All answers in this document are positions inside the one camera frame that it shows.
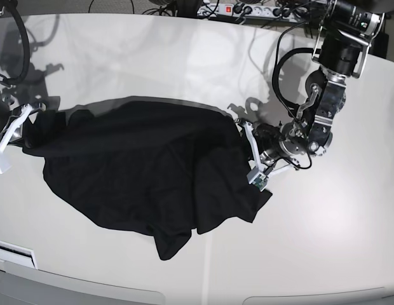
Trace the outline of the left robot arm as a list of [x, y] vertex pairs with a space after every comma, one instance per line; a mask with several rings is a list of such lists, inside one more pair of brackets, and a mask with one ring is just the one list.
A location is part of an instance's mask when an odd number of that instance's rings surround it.
[[[327, 1], [317, 16], [320, 23], [315, 46], [295, 48], [275, 57], [272, 89], [292, 121], [273, 126], [237, 120], [254, 162], [247, 175], [250, 184], [263, 187], [269, 176], [280, 170], [304, 169], [296, 160], [298, 155], [312, 158], [325, 154], [333, 138], [334, 116], [346, 101], [346, 79], [362, 75], [372, 42], [383, 26], [385, 14], [392, 10], [394, 1]], [[280, 71], [297, 54], [310, 54], [319, 65], [306, 79], [308, 97], [302, 104], [287, 100], [280, 89]], [[286, 165], [279, 170], [276, 164], [280, 160]]]

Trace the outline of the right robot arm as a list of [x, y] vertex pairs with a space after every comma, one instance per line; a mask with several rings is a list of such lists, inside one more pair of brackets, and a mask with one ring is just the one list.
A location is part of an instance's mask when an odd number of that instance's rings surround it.
[[6, 132], [10, 126], [23, 114], [29, 116], [45, 111], [48, 104], [43, 98], [35, 98], [30, 102], [21, 103], [11, 109], [12, 99], [22, 99], [17, 96], [15, 88], [22, 84], [28, 76], [31, 66], [31, 47], [24, 21], [17, 11], [16, 1], [0, 1], [0, 9], [6, 10], [12, 16], [17, 30], [10, 32], [5, 37], [3, 55], [0, 58], [1, 68], [8, 73], [4, 76], [0, 73], [0, 85], [5, 86], [5, 91], [0, 91], [0, 144], [4, 142]]

